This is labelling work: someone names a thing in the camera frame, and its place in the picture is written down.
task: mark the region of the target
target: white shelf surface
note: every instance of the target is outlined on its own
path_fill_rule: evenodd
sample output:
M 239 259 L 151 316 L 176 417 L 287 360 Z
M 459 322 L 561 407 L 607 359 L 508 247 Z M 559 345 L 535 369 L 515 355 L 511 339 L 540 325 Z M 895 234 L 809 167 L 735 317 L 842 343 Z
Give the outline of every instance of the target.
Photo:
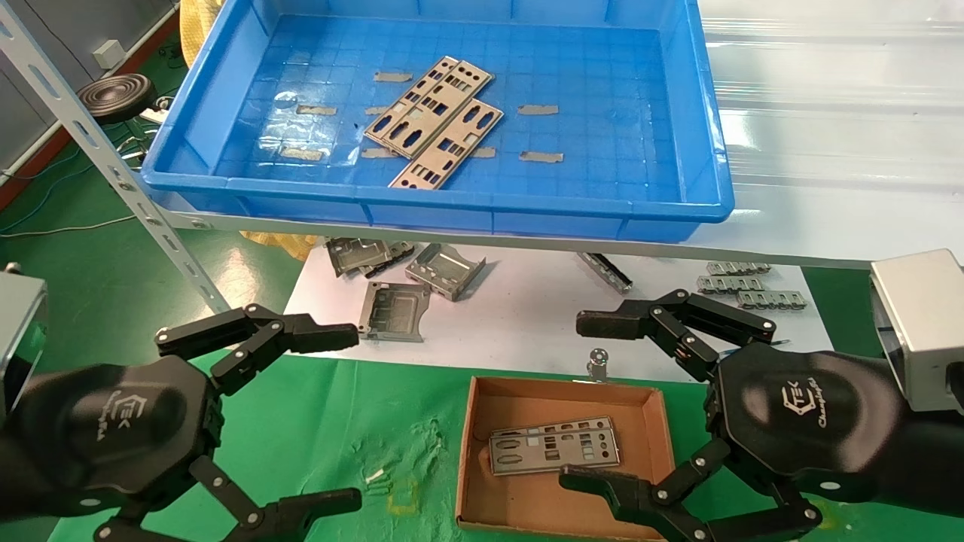
M 456 246 L 470 260 L 488 265 L 457 303 L 432 294 L 422 316 L 422 343 L 363 340 L 359 346 L 316 357 L 370 360 L 426 366 L 456 366 L 558 374 L 586 374 L 593 348 L 609 353 L 613 378 L 691 382 L 672 359 L 650 340 L 588 339 L 576 334 L 576 314 L 582 310 L 615 311 L 624 299 L 604 285 L 574 253 L 477 246 Z M 683 287 L 694 290 L 706 275 L 698 260 L 612 257 L 634 281 L 630 299 L 656 299 Z M 405 278 L 408 263 L 391 267 L 374 280 L 412 284 Z M 803 311 L 760 311 L 777 324 L 779 346 L 791 351 L 830 350 L 817 307 L 798 267 L 775 266 L 763 275 L 769 289 L 799 290 L 811 301 Z M 358 323 L 368 280 L 336 278 L 324 247 L 316 247 L 288 301 L 285 313 L 310 313 L 316 322 Z M 712 296 L 729 302 L 735 296 Z M 717 350 L 731 345 L 709 339 Z

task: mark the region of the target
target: sheet metal part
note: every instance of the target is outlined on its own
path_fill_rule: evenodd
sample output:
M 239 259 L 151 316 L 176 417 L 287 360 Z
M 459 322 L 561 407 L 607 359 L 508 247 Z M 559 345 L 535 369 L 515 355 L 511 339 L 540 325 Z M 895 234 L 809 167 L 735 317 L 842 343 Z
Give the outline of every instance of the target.
M 472 158 L 495 158 L 495 147 L 479 147 L 472 153 Z
M 489 438 L 496 476 L 558 471 L 562 465 L 615 467 L 620 463 L 609 417 L 493 431 Z
M 426 285 L 368 283 L 359 319 L 359 336 L 369 340 L 423 342 L 418 323 L 428 310 Z
M 519 106 L 520 115 L 558 115 L 558 105 L 525 104 Z
M 380 83 L 405 83 L 412 80 L 412 75 L 405 72 L 376 71 L 374 79 Z
M 359 272 L 361 272 L 366 279 L 374 278 L 376 275 L 385 271 L 392 265 L 402 261 L 406 257 L 411 256 L 415 252 L 415 245 L 409 243 L 408 241 L 398 241 L 392 243 L 388 247 L 389 255 L 391 259 L 388 261 L 383 261 L 382 263 L 376 265 L 363 265 L 359 267 Z
M 438 190 L 501 118 L 502 112 L 495 107 L 475 98 L 469 100 L 432 144 L 409 162 L 388 186 Z
M 627 293 L 632 289 L 632 280 L 620 271 L 608 257 L 598 253 L 576 253 L 579 259 L 585 261 L 589 268 L 600 276 L 609 286 L 619 293 Z
M 405 268 L 405 276 L 427 285 L 449 301 L 458 301 L 483 267 L 484 258 L 469 261 L 449 245 L 432 243 Z
M 798 291 L 741 291 L 736 295 L 736 302 L 741 309 L 784 309 L 802 311 L 807 307 L 807 300 Z
M 335 276 L 391 261 L 414 246 L 405 241 L 388 243 L 378 239 L 358 239 L 356 237 L 335 237 L 325 243 L 328 256 L 332 261 Z
M 698 277 L 696 289 L 700 293 L 737 293 L 763 291 L 766 288 L 756 277 Z
M 362 149 L 362 158 L 396 158 L 398 153 L 391 149 L 386 149 L 384 147 L 377 147 L 375 149 Z
M 770 272 L 770 266 L 765 263 L 750 263 L 746 261 L 711 261 L 707 263 L 707 272 L 713 277 L 742 277 L 745 275 L 761 275 Z
M 492 78 L 468 62 L 442 57 L 365 130 L 365 136 L 414 158 Z
M 299 105 L 295 113 L 298 115 L 322 115 L 330 116 L 338 112 L 336 107 L 325 107 L 323 105 Z
M 609 353 L 601 348 L 593 348 L 593 351 L 589 353 L 589 363 L 586 364 L 586 372 L 589 374 L 589 380 L 593 382 L 608 381 L 609 379 L 605 372 L 607 363 L 609 363 Z
M 519 159 L 523 162 L 545 162 L 547 164 L 557 164 L 562 161 L 562 152 L 536 152 L 524 150 L 519 154 Z

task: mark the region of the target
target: cable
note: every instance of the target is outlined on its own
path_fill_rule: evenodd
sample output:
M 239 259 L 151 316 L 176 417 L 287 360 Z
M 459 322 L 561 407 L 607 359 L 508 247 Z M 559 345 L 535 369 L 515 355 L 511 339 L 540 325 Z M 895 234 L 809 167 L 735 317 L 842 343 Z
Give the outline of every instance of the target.
M 84 66 L 84 63 L 80 62 L 80 59 L 77 58 L 77 55 L 73 54 L 73 51 L 70 50 L 70 47 L 68 47 L 67 44 L 60 39 L 60 36 L 57 36 L 56 34 L 54 34 L 54 31 L 51 30 L 49 26 L 47 26 L 47 23 L 46 21 L 43 20 L 43 17 L 41 17 L 40 14 L 37 13 L 37 10 L 35 10 L 34 7 L 30 5 L 30 2 L 28 2 L 27 0 L 23 0 L 23 3 L 27 5 L 27 8 L 31 12 L 34 12 L 34 15 L 36 15 L 37 19 L 40 20 L 40 24 L 43 25 L 43 28 L 46 28 L 47 32 L 49 32 L 50 35 L 53 36 L 55 40 L 59 41 L 61 45 L 64 46 L 64 49 L 66 49 L 67 52 L 70 53 L 70 56 L 73 57 L 73 60 L 77 61 L 77 64 L 80 65 L 80 68 L 84 70 L 84 73 L 87 73 L 87 76 L 90 77 L 92 81 L 95 81 L 97 78 L 94 77 L 89 71 L 87 71 L 87 67 Z
M 25 231 L 24 233 L 10 233 L 7 235 L 0 235 L 0 239 L 12 239 L 14 237 L 31 237 L 31 236 L 37 236 L 37 235 L 49 235 L 51 233 L 60 233 L 61 231 L 96 230 L 97 228 L 103 228 L 104 226 L 118 224 L 120 222 L 125 222 L 134 218 L 137 218 L 137 217 L 134 215 L 130 215 L 130 216 L 125 216 L 123 218 L 108 220 L 107 222 L 101 222 L 100 224 L 93 224 L 91 226 L 71 226 L 69 228 L 57 228 L 56 230 L 50 230 L 50 231 Z
M 111 143 L 113 143 L 115 146 L 118 144 L 118 142 L 116 142 L 116 141 L 112 141 Z M 0 228 L 0 233 L 6 233 L 7 231 L 10 231 L 10 230 L 16 228 L 17 226 L 23 224 L 24 222 L 30 220 L 31 218 L 33 218 L 34 215 L 36 215 L 38 212 L 40 212 L 40 208 L 43 207 L 43 205 L 44 205 L 45 203 L 47 203 L 47 200 L 50 199 L 50 195 L 53 194 L 54 189 L 57 188 L 57 185 L 58 185 L 58 184 L 60 184 L 61 182 L 65 181 L 65 180 L 67 180 L 67 179 L 69 179 L 69 178 L 71 178 L 71 177 L 73 177 L 73 176 L 83 175 L 83 174 L 85 174 L 86 172 L 92 170 L 93 168 L 94 168 L 94 164 L 89 164 L 86 168 L 80 170 L 79 172 L 74 172 L 74 173 L 72 173 L 72 174 L 69 174 L 69 175 L 66 175 L 66 176 L 62 176 L 62 177 L 58 178 L 57 180 L 53 181 L 53 182 L 50 184 L 50 188 L 47 188 L 47 193 L 43 195 L 43 199 L 40 200 L 40 203 L 37 203 L 37 206 L 35 206 L 35 207 L 33 208 L 33 210 L 31 210 L 29 213 L 27 213 L 26 215 L 24 215 L 23 217 L 21 217 L 19 220 L 14 221 L 12 224 L 10 224 L 10 225 L 8 225 L 8 226 L 5 226 L 4 228 Z
M 124 126 L 123 124 L 114 124 L 113 126 L 107 126 L 107 127 L 104 128 L 104 133 L 106 133 L 107 130 L 112 130 L 112 129 L 117 128 L 117 127 L 126 127 L 126 126 Z M 43 168 L 42 170 L 40 170 L 40 173 L 35 174 L 35 175 L 23 176 L 23 175 L 16 175 L 16 174 L 14 174 L 14 173 L 11 173 L 10 170 L 0 170 L 0 177 L 16 178 L 16 179 L 20 179 L 20 180 L 33 180 L 33 179 L 35 179 L 35 178 L 37 178 L 37 177 L 39 177 L 39 176 L 41 176 L 41 175 L 49 172 L 50 170 L 56 168 L 57 166 L 63 164 L 64 162 L 68 162 L 69 160 L 73 160 L 73 159 L 76 158 L 79 154 L 80 154 L 80 147 L 77 147 L 77 150 L 75 150 L 72 155 L 70 155 L 70 156 L 68 156 L 68 157 L 66 157 L 66 158 L 61 158 L 60 160 L 57 160 L 56 162 L 54 162 L 54 163 L 52 163 L 52 164 L 47 164 L 45 168 Z

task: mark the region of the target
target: metal bracket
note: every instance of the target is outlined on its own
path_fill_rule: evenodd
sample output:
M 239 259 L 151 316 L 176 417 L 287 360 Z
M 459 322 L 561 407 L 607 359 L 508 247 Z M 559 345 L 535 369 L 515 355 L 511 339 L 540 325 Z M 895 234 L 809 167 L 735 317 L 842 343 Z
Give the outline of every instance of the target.
M 418 322 L 428 310 L 430 295 L 426 285 L 368 283 L 361 306 L 361 338 L 422 342 Z
M 765 263 L 747 263 L 745 261 L 711 261 L 707 263 L 707 272 L 714 277 L 761 275 L 770 272 L 770 266 Z
M 632 280 L 619 270 L 608 257 L 596 253 L 576 253 L 579 259 L 585 261 L 597 275 L 619 293 L 627 293 L 632 289 Z
M 370 279 L 369 273 L 377 273 L 411 254 L 415 245 L 406 241 L 389 244 L 378 239 L 336 237 L 329 239 L 325 248 L 336 277 L 357 269 Z
M 798 291 L 741 291 L 736 302 L 741 309 L 803 311 L 807 307 L 807 300 Z
M 478 262 L 468 261 L 449 245 L 432 243 L 405 268 L 405 276 L 431 287 L 449 301 L 458 301 L 483 267 L 484 258 Z
M 383 147 L 413 158 L 492 78 L 489 72 L 468 62 L 442 57 L 364 134 Z
M 498 429 L 489 437 L 489 452 L 496 476 L 547 473 L 563 465 L 615 467 L 620 461 L 609 417 Z
M 458 113 L 458 118 L 443 128 L 388 186 L 422 190 L 442 188 L 501 118 L 502 112 L 495 107 L 475 98 L 469 100 Z
M 699 277 L 696 287 L 700 293 L 738 293 L 763 291 L 763 283 L 753 277 Z
M 0 51 L 33 87 L 50 111 L 80 149 L 104 175 L 107 182 L 130 208 L 147 233 L 177 266 L 204 303 L 214 312 L 227 312 L 230 306 L 194 258 L 167 218 L 141 190 L 139 178 L 121 159 L 110 138 L 100 129 L 80 103 L 67 81 L 27 32 L 6 0 L 0 0 Z

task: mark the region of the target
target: open cardboard tray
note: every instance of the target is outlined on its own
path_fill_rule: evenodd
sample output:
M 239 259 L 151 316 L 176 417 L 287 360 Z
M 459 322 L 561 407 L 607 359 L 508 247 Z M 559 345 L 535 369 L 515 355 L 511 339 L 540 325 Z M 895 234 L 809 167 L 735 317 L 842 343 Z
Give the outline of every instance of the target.
M 616 431 L 622 464 L 612 470 L 653 482 L 673 471 L 669 423 L 657 389 L 473 377 L 459 459 L 459 527 L 609 540 L 662 538 L 652 528 L 614 520 L 602 497 L 562 489 L 557 473 L 492 474 L 492 431 L 597 416 L 609 416 Z

